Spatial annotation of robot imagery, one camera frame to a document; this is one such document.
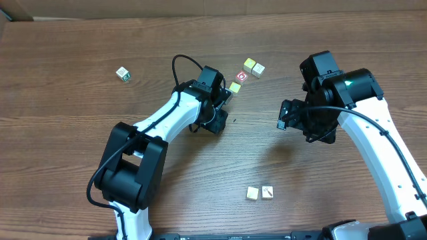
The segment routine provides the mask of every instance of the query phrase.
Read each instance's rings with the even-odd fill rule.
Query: tabletop
[[[386,221],[375,182],[342,129],[306,143],[276,128],[284,99],[304,99],[299,64],[330,50],[344,71],[373,72],[403,140],[427,172],[427,12],[323,13],[7,23],[0,42],[0,238],[113,234],[113,213],[85,188],[112,127],[142,121],[171,96],[176,54],[250,76],[221,135],[183,130],[169,145],[149,208],[156,233],[286,233],[343,219]],[[132,75],[127,83],[115,71]],[[197,79],[186,59],[180,82]],[[135,157],[125,157],[138,163]],[[272,200],[246,199],[271,185]],[[93,196],[103,201],[99,190]]]

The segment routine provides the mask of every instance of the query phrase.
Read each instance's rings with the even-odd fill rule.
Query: pink cube
[[[240,85],[243,85],[247,79],[248,75],[244,71],[240,71],[236,75],[236,83],[239,83]]]

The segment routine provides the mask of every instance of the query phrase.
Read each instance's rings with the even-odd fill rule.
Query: cube
[[[243,70],[247,71],[248,73],[252,72],[252,68],[255,66],[255,61],[248,58],[246,59],[246,62],[243,65]]]
[[[259,189],[255,187],[248,187],[248,193],[246,194],[246,198],[256,201],[256,199],[258,199],[258,191]]]
[[[237,83],[232,83],[232,85],[230,86],[230,90],[233,92],[233,96],[237,97],[239,90],[240,90],[240,85],[238,85]]]
[[[257,77],[260,78],[262,73],[264,72],[265,67],[259,63],[257,63],[255,65],[255,67],[252,69],[252,74]]]
[[[262,187],[262,199],[273,199],[273,187],[263,186]]]
[[[236,83],[239,83],[240,85],[243,85],[247,79],[248,79],[248,74],[246,74],[244,71],[240,71],[236,75]]]
[[[119,70],[117,70],[115,73],[123,81],[127,81],[131,78],[131,73],[128,70],[126,70],[126,68],[124,67],[120,67]]]

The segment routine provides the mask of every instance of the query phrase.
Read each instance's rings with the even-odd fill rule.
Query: yellow cube
[[[259,189],[255,187],[248,187],[248,193],[246,194],[246,198],[256,201],[256,199],[258,199],[258,191]]]
[[[237,97],[239,90],[240,90],[240,87],[241,87],[240,85],[238,85],[237,83],[234,83],[234,82],[230,85],[229,89],[233,92],[234,97]]]
[[[250,58],[246,59],[245,64],[243,65],[243,70],[247,71],[248,73],[252,72],[252,68],[254,68],[256,62]]]

